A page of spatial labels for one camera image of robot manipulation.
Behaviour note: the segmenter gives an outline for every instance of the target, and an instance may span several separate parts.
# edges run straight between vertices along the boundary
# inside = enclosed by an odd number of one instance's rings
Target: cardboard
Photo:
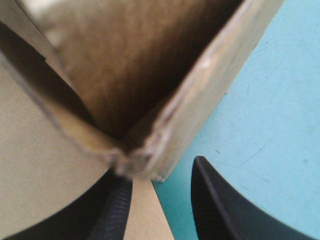
[[[65,135],[119,174],[163,181],[283,0],[20,2],[98,131],[66,119],[60,107],[54,112],[44,98],[39,104]]]
[[[163,181],[282,2],[1,1],[13,31],[0,24],[0,237],[62,209],[109,166]],[[133,188],[126,238],[172,238],[150,181]]]
[[[45,39],[15,1],[0,1],[0,21],[44,55],[49,65],[64,79]],[[5,39],[4,31],[1,28],[2,44],[12,39]],[[16,47],[13,48],[13,56],[21,61],[23,57]],[[0,59],[0,239],[3,239],[65,208],[89,189],[109,169],[109,165],[84,154],[78,145],[58,131],[46,112],[17,84],[24,84],[19,79],[22,76],[18,70],[22,68],[8,64],[3,52]],[[35,71],[43,69],[35,64],[31,55],[26,56],[25,64],[21,65],[27,66],[27,62],[33,62]],[[49,75],[45,73],[43,77],[50,75],[57,77],[52,72]],[[173,239],[151,182],[135,180],[133,187],[131,209],[135,210],[128,219],[131,230],[125,232],[127,239],[134,239],[132,235],[137,234]],[[135,226],[144,219],[149,219],[149,225],[139,227],[140,231],[137,231]],[[149,229],[155,224],[161,231]]]

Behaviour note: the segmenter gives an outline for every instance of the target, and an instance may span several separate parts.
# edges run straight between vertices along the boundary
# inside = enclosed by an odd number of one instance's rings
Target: teal floor
[[[320,239],[320,0],[287,0],[164,183],[176,240],[196,240],[193,159],[208,158],[245,197]]]

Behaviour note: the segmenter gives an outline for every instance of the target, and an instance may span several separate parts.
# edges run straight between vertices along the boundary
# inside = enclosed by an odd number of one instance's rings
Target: black curved piece
[[[131,195],[132,181],[109,170],[73,203],[5,240],[122,240]]]
[[[200,240],[314,240],[249,202],[203,156],[193,163],[191,203]]]
[[[132,181],[118,181],[94,226],[89,240],[122,240],[125,235],[132,196]]]

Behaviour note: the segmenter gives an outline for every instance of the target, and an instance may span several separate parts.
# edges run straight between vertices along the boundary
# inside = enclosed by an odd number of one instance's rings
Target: black plastic piece
[[[191,203],[200,240],[314,240],[249,202],[203,156],[193,163]]]
[[[122,240],[132,181],[109,170],[73,203],[6,240]]]

